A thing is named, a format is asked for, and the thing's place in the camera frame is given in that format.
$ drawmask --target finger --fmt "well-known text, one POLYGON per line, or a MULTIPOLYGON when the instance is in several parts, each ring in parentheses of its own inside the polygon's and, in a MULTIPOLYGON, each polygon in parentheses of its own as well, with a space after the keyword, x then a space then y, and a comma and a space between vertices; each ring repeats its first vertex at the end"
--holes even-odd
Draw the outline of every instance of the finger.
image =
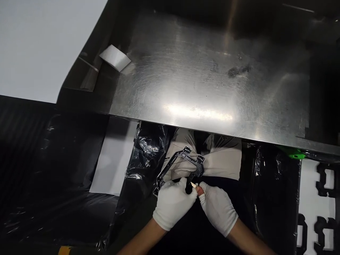
POLYGON ((204 193, 206 193, 206 192, 205 192, 205 189, 206 189, 206 187, 208 186, 208 184, 206 184, 205 182, 201 182, 201 183, 199 184, 199 186, 203 189, 204 193))
POLYGON ((187 185, 187 179, 185 177, 182 177, 178 183, 181 187, 185 188, 187 185))
POLYGON ((200 196, 202 194, 204 194, 204 191, 203 189, 200 187, 200 186, 196 186, 196 191, 197 191, 197 194, 200 196))
POLYGON ((164 185, 162 186, 162 188, 170 187, 170 186, 173 185, 173 184, 174 184, 173 181, 167 181, 166 183, 164 183, 164 185))
POLYGON ((192 187, 191 193, 189 194, 190 196, 197 197, 197 191, 194 187, 192 187))
POLYGON ((203 205, 205 203, 205 194, 203 193, 198 198, 199 198, 199 201, 201 202, 201 206, 203 207, 203 205))

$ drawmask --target gloved hand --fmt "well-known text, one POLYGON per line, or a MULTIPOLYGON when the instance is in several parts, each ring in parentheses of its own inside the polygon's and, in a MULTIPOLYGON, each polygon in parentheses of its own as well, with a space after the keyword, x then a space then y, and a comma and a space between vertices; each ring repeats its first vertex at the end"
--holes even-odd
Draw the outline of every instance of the gloved hand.
POLYGON ((153 218, 164 230, 169 231, 192 207, 197 191, 192 188, 191 194, 185 192, 187 179, 182 177, 177 183, 166 182, 159 190, 153 218))
POLYGON ((205 182, 201 182, 199 186, 204 191, 199 200, 205 215, 215 229, 227 237, 238 219, 228 194, 221 188, 209 186, 205 182))

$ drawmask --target white cloth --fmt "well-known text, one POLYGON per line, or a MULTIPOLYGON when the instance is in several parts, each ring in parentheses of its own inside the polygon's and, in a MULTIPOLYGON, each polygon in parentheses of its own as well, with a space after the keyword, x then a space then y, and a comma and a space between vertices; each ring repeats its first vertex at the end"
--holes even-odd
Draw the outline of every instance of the white cloth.
POLYGON ((179 182, 166 182, 158 193, 157 206, 153 218, 164 230, 169 231, 188 212, 197 198, 197 191, 192 188, 191 194, 185 192, 187 179, 179 182))
MULTIPOLYGON (((205 161, 203 163, 203 175, 238 180, 240 178, 242 157, 241 139, 210 134, 205 143, 209 152, 204 155, 205 161)), ((185 146, 192 149, 190 156, 193 159, 196 159, 198 154, 196 152, 193 131, 180 128, 171 140, 163 168, 175 152, 183 150, 185 146)), ((164 176, 163 180, 168 181, 181 177, 188 177, 193 171, 196 171, 196 167, 193 164, 182 157, 178 157, 172 164, 170 170, 164 176)))
POLYGON ((199 200, 205 215, 215 229, 227 237, 238 219, 228 194, 221 188, 209 186, 205 182, 201 182, 199 186, 204 191, 199 200))

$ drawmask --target black plastic component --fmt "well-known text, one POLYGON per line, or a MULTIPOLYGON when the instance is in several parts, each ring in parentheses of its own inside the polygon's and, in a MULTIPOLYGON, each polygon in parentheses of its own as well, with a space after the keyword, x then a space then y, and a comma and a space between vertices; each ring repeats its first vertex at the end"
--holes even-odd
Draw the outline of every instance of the black plastic component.
POLYGON ((336 190, 335 189, 325 188, 325 184, 326 184, 325 170, 330 169, 330 170, 333 170, 333 171, 337 171, 338 168, 339 167, 336 167, 335 165, 325 164, 325 163, 320 163, 317 166, 317 172, 320 174, 320 180, 318 182, 316 182, 316 188, 318 190, 318 195, 320 197, 327 197, 327 193, 328 193, 328 196, 331 197, 331 198, 336 197, 336 190))
POLYGON ((171 159, 169 160, 169 163, 165 166, 165 168, 160 172, 160 174, 157 176, 156 180, 156 188, 153 191, 153 194, 155 196, 158 196, 158 192, 160 188, 164 185, 163 177, 167 173, 167 171, 170 169, 171 165, 175 162, 178 156, 184 158, 185 160, 189 161, 190 163, 194 164, 197 167, 197 170, 192 172, 189 177, 187 178, 187 185, 185 187, 185 191, 187 194, 191 193, 191 184, 190 182, 193 180, 194 177, 201 177, 204 173, 204 166, 203 162, 205 161, 205 158, 203 158, 201 155, 197 156, 197 159, 194 160, 192 157, 189 156, 191 152, 191 149, 189 147, 184 147, 182 151, 176 152, 171 159))
POLYGON ((303 255, 307 250, 307 224, 305 222, 305 216, 303 214, 299 214, 297 218, 297 224, 302 226, 302 245, 301 247, 296 248, 297 255, 303 255))
POLYGON ((317 222, 314 224, 314 231, 315 233, 318 234, 318 242, 314 243, 314 250, 316 252, 317 255, 323 255, 323 254, 336 254, 336 251, 329 251, 329 250, 324 250, 323 248, 325 247, 325 234, 323 233, 323 230, 325 228, 328 229, 333 229, 334 231, 334 236, 333 236, 333 240, 334 240, 334 245, 337 242, 337 238, 336 238, 336 221, 333 218, 328 218, 328 222, 326 221, 326 219, 324 217, 317 217, 317 222))

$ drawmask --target plastic sheet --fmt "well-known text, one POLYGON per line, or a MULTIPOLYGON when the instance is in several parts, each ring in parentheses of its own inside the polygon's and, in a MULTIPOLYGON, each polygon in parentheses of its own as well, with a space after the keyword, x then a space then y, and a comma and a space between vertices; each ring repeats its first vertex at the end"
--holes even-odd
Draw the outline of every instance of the plastic sheet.
POLYGON ((259 234, 278 254, 296 251, 301 161, 273 145, 256 152, 252 206, 259 234))
POLYGON ((313 151, 307 151, 307 150, 301 150, 301 152, 306 156, 306 158, 327 163, 327 164, 335 164, 340 163, 340 157, 337 155, 330 155, 330 154, 324 154, 320 152, 313 152, 313 151))
POLYGON ((175 129, 155 123, 139 124, 115 213, 113 239, 138 205, 152 195, 175 129))
POLYGON ((107 123, 106 115, 54 110, 2 238, 105 248, 118 197, 89 188, 107 123))

